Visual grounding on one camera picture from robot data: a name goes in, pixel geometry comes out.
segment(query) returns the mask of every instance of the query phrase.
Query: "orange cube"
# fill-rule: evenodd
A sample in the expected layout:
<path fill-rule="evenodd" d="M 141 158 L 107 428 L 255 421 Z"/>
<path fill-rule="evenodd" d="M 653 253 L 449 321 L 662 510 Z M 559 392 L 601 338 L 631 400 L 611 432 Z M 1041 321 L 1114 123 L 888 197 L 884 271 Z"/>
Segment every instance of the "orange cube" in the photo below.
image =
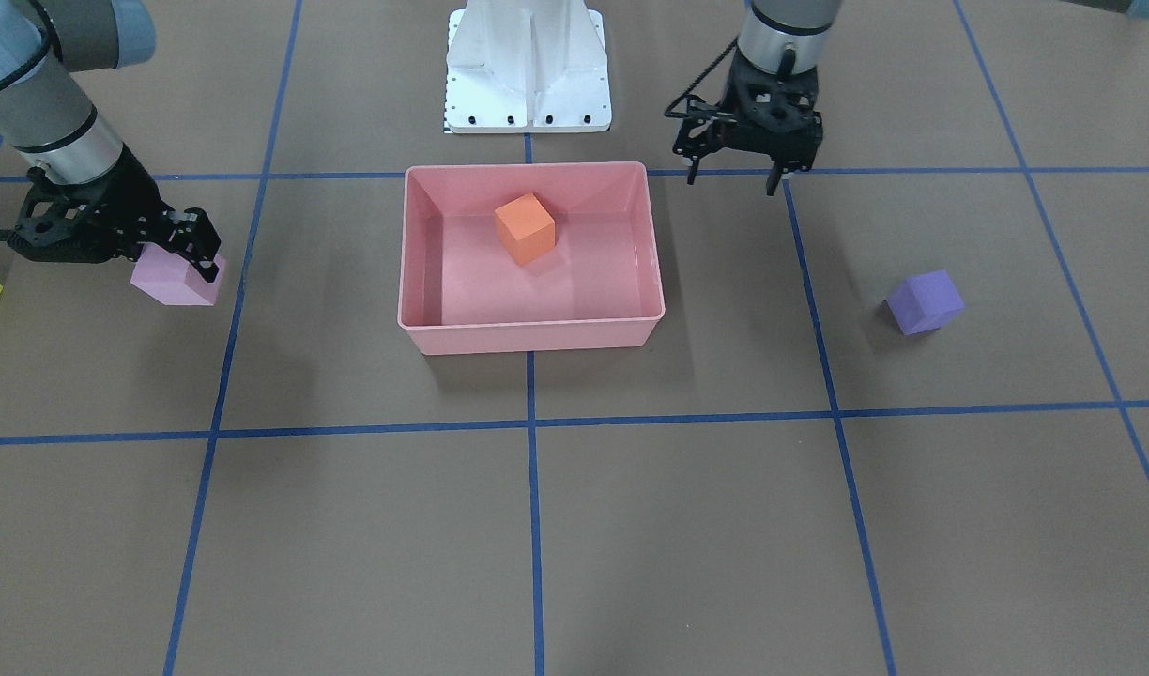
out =
<path fill-rule="evenodd" d="M 517 264 L 532 261 L 557 243 L 554 217 L 532 192 L 495 209 L 495 230 Z"/>

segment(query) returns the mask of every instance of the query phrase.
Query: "pink plastic bin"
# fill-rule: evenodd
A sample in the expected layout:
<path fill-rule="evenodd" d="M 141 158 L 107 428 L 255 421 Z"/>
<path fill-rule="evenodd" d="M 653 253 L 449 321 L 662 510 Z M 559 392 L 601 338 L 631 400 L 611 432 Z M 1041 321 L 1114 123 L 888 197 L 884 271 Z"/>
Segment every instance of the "pink plastic bin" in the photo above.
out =
<path fill-rule="evenodd" d="M 662 320 L 646 167 L 412 167 L 399 324 L 425 355 L 640 346 Z M 534 192 L 557 246 L 511 260 L 494 210 Z"/>

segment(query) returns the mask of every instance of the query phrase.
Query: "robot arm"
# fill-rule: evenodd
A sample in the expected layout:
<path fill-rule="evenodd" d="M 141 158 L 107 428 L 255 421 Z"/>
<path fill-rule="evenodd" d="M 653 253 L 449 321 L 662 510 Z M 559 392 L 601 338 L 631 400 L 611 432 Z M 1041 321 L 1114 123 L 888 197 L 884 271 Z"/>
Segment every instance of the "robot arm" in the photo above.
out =
<path fill-rule="evenodd" d="M 665 115 L 683 120 L 673 151 L 689 163 L 694 183 L 700 160 L 722 148 L 772 159 L 766 194 L 789 171 L 809 171 L 824 139 L 816 112 L 816 64 L 841 0 L 751 0 L 741 34 L 700 75 Z M 709 105 L 691 91 L 737 51 L 720 101 Z M 676 110 L 685 103 L 681 112 Z"/>
<path fill-rule="evenodd" d="M 31 187 L 0 240 L 44 262 L 137 261 L 145 244 L 184 258 L 206 282 L 219 237 L 202 209 L 162 201 L 71 71 L 153 54 L 140 0 L 0 0 L 0 133 L 30 163 Z"/>

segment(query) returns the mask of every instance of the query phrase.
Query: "purple cube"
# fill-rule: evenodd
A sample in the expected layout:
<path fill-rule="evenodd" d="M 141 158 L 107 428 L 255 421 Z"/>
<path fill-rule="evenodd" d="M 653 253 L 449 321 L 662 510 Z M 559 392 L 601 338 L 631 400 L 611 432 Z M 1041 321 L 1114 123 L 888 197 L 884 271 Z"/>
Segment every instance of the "purple cube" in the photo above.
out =
<path fill-rule="evenodd" d="M 941 329 L 966 307 L 944 269 L 909 277 L 888 295 L 887 305 L 905 336 Z"/>
<path fill-rule="evenodd" d="M 202 282 L 200 274 L 178 253 L 146 244 L 132 269 L 132 286 L 162 305 L 215 305 L 225 266 L 222 255 L 215 256 L 215 264 L 219 268 L 215 282 Z"/>

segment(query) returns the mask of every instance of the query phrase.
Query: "white mounting bracket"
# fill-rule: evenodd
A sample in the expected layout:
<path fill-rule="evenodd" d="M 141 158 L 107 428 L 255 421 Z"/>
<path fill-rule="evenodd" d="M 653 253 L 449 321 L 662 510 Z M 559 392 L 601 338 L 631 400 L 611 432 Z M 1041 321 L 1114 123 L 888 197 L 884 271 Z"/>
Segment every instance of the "white mounting bracket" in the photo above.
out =
<path fill-rule="evenodd" d="M 449 15 L 446 131 L 574 133 L 612 124 L 603 16 L 583 0 L 469 0 Z"/>

